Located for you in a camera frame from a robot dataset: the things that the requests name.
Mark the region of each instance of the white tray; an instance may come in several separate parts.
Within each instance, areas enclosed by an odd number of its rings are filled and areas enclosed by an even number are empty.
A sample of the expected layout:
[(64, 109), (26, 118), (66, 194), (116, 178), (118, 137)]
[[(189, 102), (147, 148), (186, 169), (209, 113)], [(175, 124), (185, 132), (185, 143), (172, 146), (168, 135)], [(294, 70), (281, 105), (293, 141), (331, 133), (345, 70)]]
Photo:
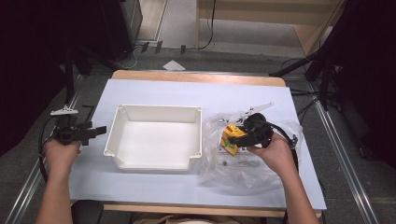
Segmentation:
[(202, 109), (119, 105), (104, 154), (123, 170), (189, 170), (202, 156)]

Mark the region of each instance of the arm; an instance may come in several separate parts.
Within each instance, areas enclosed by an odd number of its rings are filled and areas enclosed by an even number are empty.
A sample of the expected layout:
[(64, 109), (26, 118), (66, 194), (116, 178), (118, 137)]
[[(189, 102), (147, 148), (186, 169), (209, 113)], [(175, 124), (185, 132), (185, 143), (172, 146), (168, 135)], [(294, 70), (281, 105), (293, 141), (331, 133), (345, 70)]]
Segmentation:
[(79, 143), (64, 146), (56, 140), (46, 144), (46, 158), (49, 165), (49, 179), (36, 223), (73, 223), (69, 175), (79, 153)]
[(319, 223), (294, 165), (288, 141), (274, 133), (267, 148), (248, 147), (247, 150), (262, 158), (268, 167), (279, 175), (285, 190), (289, 222)]

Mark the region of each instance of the plastic bag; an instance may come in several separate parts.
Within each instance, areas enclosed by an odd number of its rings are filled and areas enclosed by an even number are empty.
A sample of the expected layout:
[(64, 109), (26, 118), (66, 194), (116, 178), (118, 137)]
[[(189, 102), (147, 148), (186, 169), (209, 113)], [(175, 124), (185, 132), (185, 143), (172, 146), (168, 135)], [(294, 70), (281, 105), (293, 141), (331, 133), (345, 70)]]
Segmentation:
[[(220, 146), (223, 130), (230, 123), (242, 125), (240, 123), (242, 114), (245, 113), (217, 114), (215, 117), (204, 120), (204, 155), (200, 177), (203, 180), (215, 180), (228, 187), (260, 188), (263, 191), (281, 187), (282, 183), (277, 174), (260, 157), (247, 151), (245, 147), (238, 148), (238, 153), (233, 156)], [(300, 158), (303, 127), (292, 120), (273, 123), (282, 128), (289, 137), (296, 135), (298, 138), (296, 152)]]

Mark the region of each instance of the white paper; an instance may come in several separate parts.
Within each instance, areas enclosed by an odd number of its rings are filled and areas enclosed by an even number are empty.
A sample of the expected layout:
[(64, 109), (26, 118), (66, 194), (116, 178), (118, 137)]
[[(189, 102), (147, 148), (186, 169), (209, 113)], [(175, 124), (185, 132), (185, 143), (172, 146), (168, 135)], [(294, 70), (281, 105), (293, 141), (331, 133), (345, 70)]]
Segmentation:
[(163, 68), (168, 71), (184, 71), (184, 70), (186, 70), (185, 67), (181, 66), (179, 63), (177, 63), (173, 60), (170, 61), (169, 63), (167, 63), (166, 65), (164, 65)]

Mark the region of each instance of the yellow object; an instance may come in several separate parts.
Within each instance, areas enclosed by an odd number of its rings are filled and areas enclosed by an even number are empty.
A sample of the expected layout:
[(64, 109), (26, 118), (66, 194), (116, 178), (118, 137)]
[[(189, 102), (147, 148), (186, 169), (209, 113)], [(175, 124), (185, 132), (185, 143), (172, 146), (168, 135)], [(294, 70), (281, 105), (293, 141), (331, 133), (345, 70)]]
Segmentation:
[(220, 144), (234, 156), (236, 155), (236, 153), (238, 153), (238, 146), (231, 144), (228, 140), (228, 137), (239, 137), (242, 135), (245, 135), (245, 133), (238, 127), (236, 127), (233, 123), (230, 123), (223, 131)]

